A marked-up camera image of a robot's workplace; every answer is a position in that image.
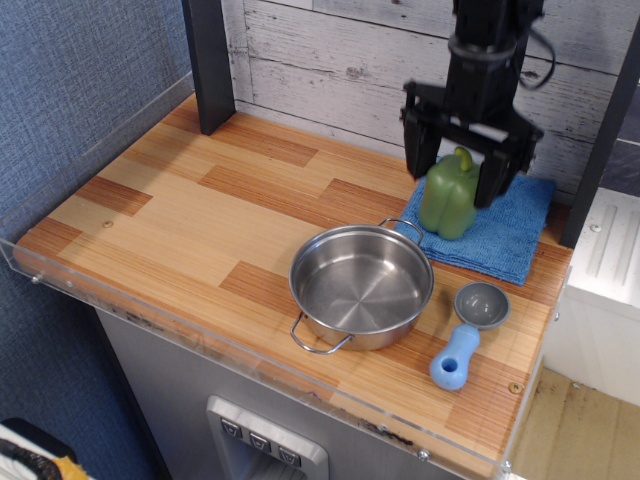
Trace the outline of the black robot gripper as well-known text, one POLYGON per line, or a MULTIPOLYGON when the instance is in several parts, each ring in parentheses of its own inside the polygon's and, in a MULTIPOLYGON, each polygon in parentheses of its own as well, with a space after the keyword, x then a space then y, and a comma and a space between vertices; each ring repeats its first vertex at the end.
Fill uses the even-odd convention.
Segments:
POLYGON ((445 86, 409 80, 404 85, 406 165, 414 179, 435 164, 446 139, 484 156, 474 206, 491 206, 518 171, 526 171, 543 131, 513 106, 517 57, 491 60, 453 53, 445 86))

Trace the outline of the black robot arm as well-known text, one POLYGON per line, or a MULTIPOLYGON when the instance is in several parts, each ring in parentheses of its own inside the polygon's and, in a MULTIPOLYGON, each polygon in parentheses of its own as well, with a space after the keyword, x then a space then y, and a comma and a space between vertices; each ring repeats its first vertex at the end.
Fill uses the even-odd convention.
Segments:
POLYGON ((513 101, 540 1, 456 1, 445 86, 409 81, 401 110, 406 165, 419 179, 435 164, 442 140, 480 153, 474 204, 489 207, 528 169, 544 132, 513 101))

